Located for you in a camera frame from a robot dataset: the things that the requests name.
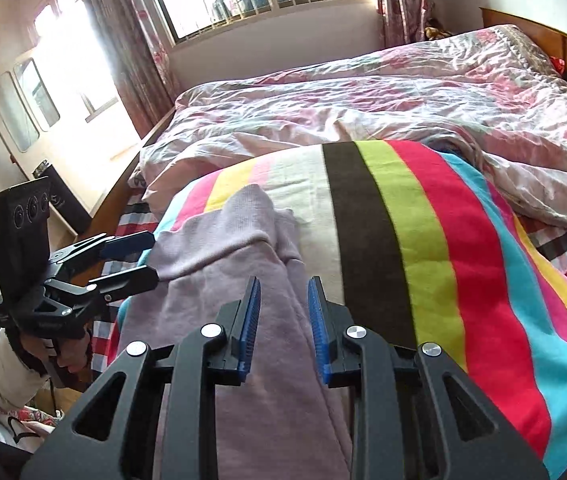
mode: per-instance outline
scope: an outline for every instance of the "red object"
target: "red object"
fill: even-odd
[[[563,75],[564,72],[566,71],[566,62],[559,57],[552,57],[552,56],[550,56],[550,60],[555,70],[559,72],[559,75]]]

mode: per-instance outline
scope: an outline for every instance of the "black camera housing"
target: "black camera housing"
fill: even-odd
[[[13,304],[35,285],[50,257],[48,177],[0,192],[0,291]]]

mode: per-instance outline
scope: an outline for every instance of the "bed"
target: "bed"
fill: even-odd
[[[371,135],[370,130],[377,128],[378,131],[385,132],[383,125],[377,127],[375,121],[379,119],[379,115],[389,110],[394,113],[395,120],[401,117],[401,114],[413,114],[417,117],[411,118],[405,124],[395,121],[395,127],[391,128],[392,136],[388,136],[390,139],[419,140],[435,149],[441,149],[443,143],[447,150],[452,147],[452,152],[456,156],[471,162],[476,167],[483,167],[484,174],[489,175],[497,189],[509,199],[510,204],[517,211],[519,222],[537,250],[567,277],[567,146],[561,146],[560,149],[557,147],[561,144],[557,142],[558,139],[567,139],[567,111],[558,115],[552,112],[557,109],[567,110],[567,37],[558,31],[527,20],[490,10],[484,10],[484,22],[490,26],[516,22],[519,29],[535,40],[548,55],[564,60],[565,80],[554,71],[544,54],[537,51],[534,45],[529,44],[518,29],[512,27],[479,31],[474,36],[461,40],[452,39],[449,42],[452,50],[467,49],[470,50],[470,57],[475,56],[474,66],[471,69],[479,78],[491,75],[489,70],[487,75],[486,72],[482,72],[486,66],[490,68],[491,63],[490,56],[481,58],[483,52],[492,49],[494,55],[492,59],[496,60],[492,69],[497,72],[500,63],[504,61],[504,56],[512,56],[509,62],[513,63],[515,69],[505,74],[505,79],[501,81],[519,84],[523,81],[525,87],[527,77],[538,79],[542,86],[545,85],[546,93],[543,98],[530,94],[522,97],[530,108],[536,107],[539,111],[537,116],[532,114],[527,118],[529,124],[536,121],[538,126],[539,118],[546,114],[551,117],[550,123],[555,121],[561,124],[560,131],[555,131],[551,124],[542,124],[537,129],[531,127],[534,135],[519,136],[515,139],[516,142],[512,142],[513,136],[503,128],[496,128],[494,124],[491,132],[481,131],[481,135],[478,136],[476,131],[471,131],[472,127],[466,124],[467,121],[464,122],[464,117],[455,116],[454,113],[447,113],[446,121],[440,120],[441,114],[439,120],[435,121],[423,111],[419,113],[417,108],[423,107],[424,101],[435,102],[435,113],[439,113],[441,107],[446,106],[447,100],[452,100],[456,104],[462,102],[458,95],[455,98],[455,91],[459,89],[457,87],[459,83],[461,83],[460,92],[468,91],[468,87],[463,87],[464,81],[459,80],[459,75],[465,76],[468,73],[468,66],[455,65],[455,63],[463,65],[459,59],[455,59],[454,63],[444,63],[445,67],[454,65],[457,72],[449,74],[446,84],[437,85],[434,91],[431,91],[432,88],[427,84],[421,83],[418,91],[406,98],[406,82],[398,81],[393,88],[395,97],[399,96],[397,99],[393,100],[390,94],[370,93],[371,88],[379,83],[380,77],[383,77],[383,71],[387,66],[391,66],[395,76],[397,71],[399,72],[399,79],[404,77],[406,80],[409,80],[413,74],[410,70],[429,70],[426,66],[429,58],[425,53],[432,47],[424,44],[401,47],[389,54],[386,52],[390,62],[388,58],[379,59],[375,55],[370,55],[354,61],[344,60],[309,70],[293,70],[254,80],[208,84],[186,92],[185,97],[182,96],[177,101],[176,116],[172,124],[167,127],[170,117],[166,117],[152,132],[151,140],[156,139],[156,142],[150,145],[148,139],[148,147],[140,156],[141,171],[135,167],[135,161],[131,161],[128,171],[104,198],[103,206],[93,222],[94,229],[91,228],[90,232],[116,231],[116,234],[121,235],[139,230],[156,229],[159,233],[178,229],[193,215],[222,205],[227,200],[230,190],[235,190],[241,185],[257,183],[265,186],[267,190],[269,175],[274,173],[276,176],[277,168],[281,167],[287,167],[286,171],[279,173],[285,175],[282,179],[288,186],[292,178],[291,174],[299,176],[304,168],[305,170],[310,168],[308,174],[303,175],[306,181],[311,181],[322,172],[337,175],[338,171],[335,171],[335,168],[339,166],[339,157],[330,164],[327,161],[325,143],[335,140],[364,140],[370,137],[386,138],[384,135]],[[508,48],[505,51],[499,50],[504,44],[507,44]],[[444,57],[442,54],[435,61],[440,62]],[[425,59],[425,62],[414,63],[417,58]],[[367,78],[368,88],[365,91],[362,91],[357,84],[353,84],[356,77]],[[304,83],[310,83],[310,92],[304,93]],[[272,87],[275,87],[276,91],[268,94]],[[512,87],[506,85],[502,89],[503,93],[497,92],[495,98],[501,107],[509,110],[513,121],[517,114],[524,116],[528,113],[520,104],[518,108],[513,105],[512,95],[508,94],[512,91]],[[256,94],[256,98],[252,99],[250,94]],[[380,96],[386,99],[383,102],[385,109],[379,106]],[[481,100],[484,95],[479,92],[475,97]],[[342,104],[341,109],[337,110],[337,113],[334,113],[334,108],[320,110],[317,114],[303,112],[304,107],[312,107],[317,104],[318,99],[324,98],[331,103],[339,102]],[[345,105],[345,101],[339,99],[351,101],[353,98],[359,99],[355,108],[361,113],[354,113],[350,117],[349,113],[352,113],[352,109]],[[236,111],[238,101],[244,106],[239,112]],[[264,102],[267,102],[267,106],[260,108],[260,104]],[[292,125],[290,121],[286,121],[291,116],[291,109],[284,106],[290,102],[296,102],[301,107],[294,110],[297,119]],[[476,110],[466,110],[467,114],[464,113],[471,116],[474,111]],[[243,114],[243,117],[238,118],[233,113]],[[258,119],[259,124],[254,124],[255,119]],[[490,120],[503,123],[502,117],[486,116],[485,122],[489,123]],[[269,123],[265,135],[262,134],[265,132],[260,130],[263,122]],[[282,132],[286,135],[271,135],[275,130],[278,134]],[[325,135],[319,139],[312,138],[317,130],[323,131]],[[196,137],[192,132],[204,132],[204,134]],[[233,135],[232,132],[244,135]],[[211,137],[214,137],[213,143],[208,142]],[[339,148],[339,152],[345,152],[346,149]],[[304,162],[300,163],[299,160],[294,159],[303,159]],[[126,182],[133,186],[141,184],[141,188],[133,190]],[[333,208],[336,207],[337,200],[344,201],[343,196],[346,193],[345,191],[343,194],[335,193],[335,182],[329,177],[326,183],[315,183],[313,188],[323,190],[324,195],[326,189],[329,190],[327,194],[331,193]],[[343,252],[341,240],[336,250]],[[312,272],[318,270],[324,276],[326,274],[336,276],[333,282],[337,284],[328,285],[326,290],[331,299],[340,302],[347,298],[345,278],[340,274],[342,269],[327,269],[324,264],[325,261],[330,261],[333,267],[340,267],[343,260],[339,260],[339,255],[326,258],[325,254],[320,254],[314,261],[312,258],[313,256],[308,254],[307,265]],[[136,258],[133,257],[128,262],[109,262],[102,270],[104,273],[113,272],[133,266],[135,261]],[[83,278],[94,276],[100,270],[91,269]],[[125,319],[124,313],[125,308],[119,309],[118,305],[113,305],[110,317],[97,320],[94,324],[92,368],[95,374],[103,371],[116,355],[121,324]]]

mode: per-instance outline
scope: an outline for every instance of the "speaker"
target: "speaker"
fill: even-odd
[[[47,176],[50,179],[50,204],[77,234],[86,232],[90,227],[92,217],[72,194],[54,166],[44,160],[32,174],[35,178]]]

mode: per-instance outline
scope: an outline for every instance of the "door glass panel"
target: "door glass panel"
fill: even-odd
[[[30,58],[17,64],[14,73],[41,129],[47,132],[61,117],[41,80],[34,60]]]
[[[19,151],[28,151],[39,138],[39,131],[25,110],[9,72],[0,75],[0,114]]]

